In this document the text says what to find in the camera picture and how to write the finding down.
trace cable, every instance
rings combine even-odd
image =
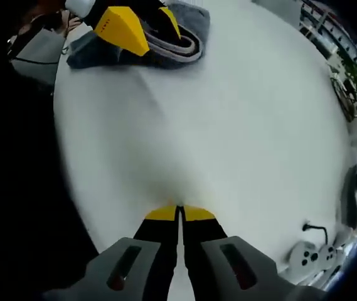
[[[65,28],[65,33],[64,33],[64,38],[67,39],[68,36],[68,30],[70,29],[70,20],[71,20],[71,12],[68,11],[68,17],[67,17],[67,28]]]
[[[32,63],[32,64],[37,64],[37,65],[57,65],[58,64],[57,61],[54,61],[54,62],[31,61],[31,60],[27,60],[26,58],[13,58],[13,60],[24,61],[26,63]]]
[[[319,226],[312,226],[310,224],[305,224],[303,227],[302,227],[302,230],[303,231],[306,231],[306,230],[309,230],[309,229],[317,229],[317,230],[323,230],[324,231],[324,242],[326,244],[328,244],[329,240],[328,240],[328,232],[326,231],[326,228],[325,227],[319,227]]]
[[[66,47],[64,47],[62,50],[61,50],[61,54],[62,55],[66,55],[68,53],[68,49],[70,49],[70,47],[68,45],[66,45]]]

